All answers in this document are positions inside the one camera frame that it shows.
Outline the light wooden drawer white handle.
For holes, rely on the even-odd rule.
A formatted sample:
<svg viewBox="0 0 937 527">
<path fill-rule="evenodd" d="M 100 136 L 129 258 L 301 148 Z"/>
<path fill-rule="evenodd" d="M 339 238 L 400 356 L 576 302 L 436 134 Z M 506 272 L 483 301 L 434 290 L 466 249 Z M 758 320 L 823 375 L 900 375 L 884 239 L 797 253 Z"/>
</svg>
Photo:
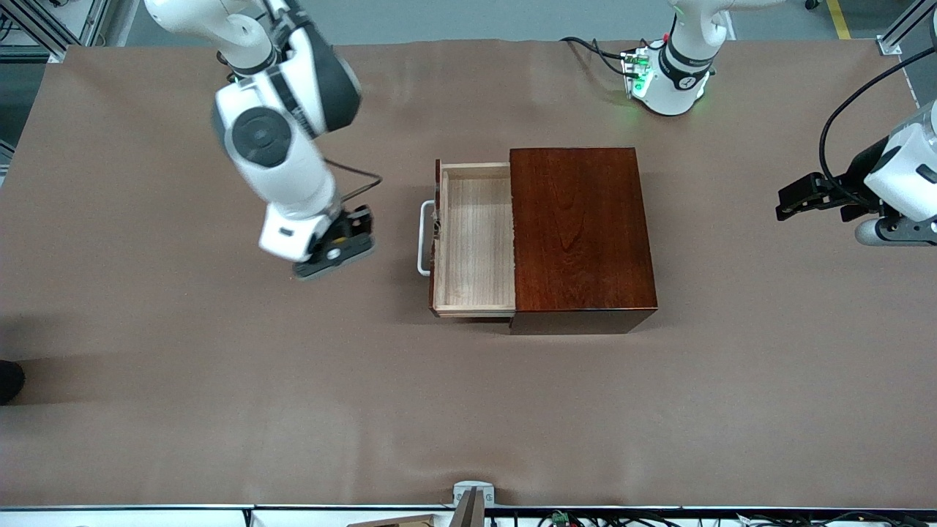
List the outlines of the light wooden drawer white handle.
<svg viewBox="0 0 937 527">
<path fill-rule="evenodd" d="M 436 161 L 435 194 L 419 208 L 417 271 L 441 319 L 515 314 L 511 167 Z"/>
</svg>

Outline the dark wooden drawer cabinet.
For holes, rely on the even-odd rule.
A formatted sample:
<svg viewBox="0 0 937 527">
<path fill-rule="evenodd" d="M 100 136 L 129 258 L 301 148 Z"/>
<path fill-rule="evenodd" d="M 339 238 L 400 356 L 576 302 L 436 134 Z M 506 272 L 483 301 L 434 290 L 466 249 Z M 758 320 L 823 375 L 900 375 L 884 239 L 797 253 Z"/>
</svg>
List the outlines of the dark wooden drawer cabinet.
<svg viewBox="0 0 937 527">
<path fill-rule="evenodd" d="M 659 307 L 635 148 L 515 148 L 513 334 L 626 334 Z"/>
</svg>

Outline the brown table cover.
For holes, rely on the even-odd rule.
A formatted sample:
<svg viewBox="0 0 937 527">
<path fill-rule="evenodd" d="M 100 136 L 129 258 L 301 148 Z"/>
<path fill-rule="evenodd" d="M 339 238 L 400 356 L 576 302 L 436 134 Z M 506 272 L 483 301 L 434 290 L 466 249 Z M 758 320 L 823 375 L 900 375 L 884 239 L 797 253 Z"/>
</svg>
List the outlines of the brown table cover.
<svg viewBox="0 0 937 527">
<path fill-rule="evenodd" d="M 364 104 L 325 136 L 375 171 L 372 255 L 299 283 L 215 139 L 211 49 L 46 67 L 0 187 L 0 504 L 937 508 L 937 249 L 778 223 L 870 41 L 735 41 L 659 118 L 561 42 L 340 49 Z M 428 310 L 434 162 L 634 146 L 659 308 L 628 334 L 520 336 Z"/>
</svg>

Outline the yellow floor tape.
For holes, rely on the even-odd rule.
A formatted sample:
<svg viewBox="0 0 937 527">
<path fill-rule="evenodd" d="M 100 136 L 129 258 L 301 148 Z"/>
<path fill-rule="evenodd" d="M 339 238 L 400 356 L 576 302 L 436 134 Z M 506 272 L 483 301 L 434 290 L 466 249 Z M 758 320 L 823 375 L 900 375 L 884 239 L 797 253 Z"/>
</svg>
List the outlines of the yellow floor tape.
<svg viewBox="0 0 937 527">
<path fill-rule="evenodd" d="M 849 30 L 840 0 L 824 0 L 824 3 L 829 10 L 837 38 L 839 40 L 852 40 L 852 33 Z"/>
</svg>

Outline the wooden board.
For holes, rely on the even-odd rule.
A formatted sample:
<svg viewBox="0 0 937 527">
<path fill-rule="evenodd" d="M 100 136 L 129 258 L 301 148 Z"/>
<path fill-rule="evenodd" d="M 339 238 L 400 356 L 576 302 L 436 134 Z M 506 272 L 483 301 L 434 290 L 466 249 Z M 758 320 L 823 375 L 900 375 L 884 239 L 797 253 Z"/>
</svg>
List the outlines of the wooden board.
<svg viewBox="0 0 937 527">
<path fill-rule="evenodd" d="M 379 520 L 369 520 L 364 523 L 349 523 L 347 527 L 436 527 L 436 516 L 434 514 L 379 518 Z"/>
</svg>

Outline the black round knob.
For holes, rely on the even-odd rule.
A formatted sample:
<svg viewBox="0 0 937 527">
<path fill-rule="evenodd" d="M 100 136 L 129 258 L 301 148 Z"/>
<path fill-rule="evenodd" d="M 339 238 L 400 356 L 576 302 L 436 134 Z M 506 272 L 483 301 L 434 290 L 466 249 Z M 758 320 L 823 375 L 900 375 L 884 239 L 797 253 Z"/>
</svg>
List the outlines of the black round knob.
<svg viewBox="0 0 937 527">
<path fill-rule="evenodd" d="M 0 360 L 0 406 L 17 397 L 26 383 L 26 374 L 17 362 Z"/>
</svg>

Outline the aluminium frame profile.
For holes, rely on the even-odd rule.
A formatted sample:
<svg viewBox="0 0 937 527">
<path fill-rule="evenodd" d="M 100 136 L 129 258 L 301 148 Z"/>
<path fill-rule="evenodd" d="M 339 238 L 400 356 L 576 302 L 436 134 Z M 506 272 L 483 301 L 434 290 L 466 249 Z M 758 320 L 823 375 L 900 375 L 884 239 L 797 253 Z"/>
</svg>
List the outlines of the aluminium frame profile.
<svg viewBox="0 0 937 527">
<path fill-rule="evenodd" d="M 911 0 L 893 23 L 886 28 L 884 34 L 877 34 L 876 42 L 882 56 L 900 56 L 903 52 L 900 43 L 911 33 L 911 30 L 920 26 L 928 16 L 937 15 L 937 0 Z"/>
<path fill-rule="evenodd" d="M 104 43 L 114 0 L 0 0 L 0 63 L 61 62 L 75 46 Z"/>
</svg>

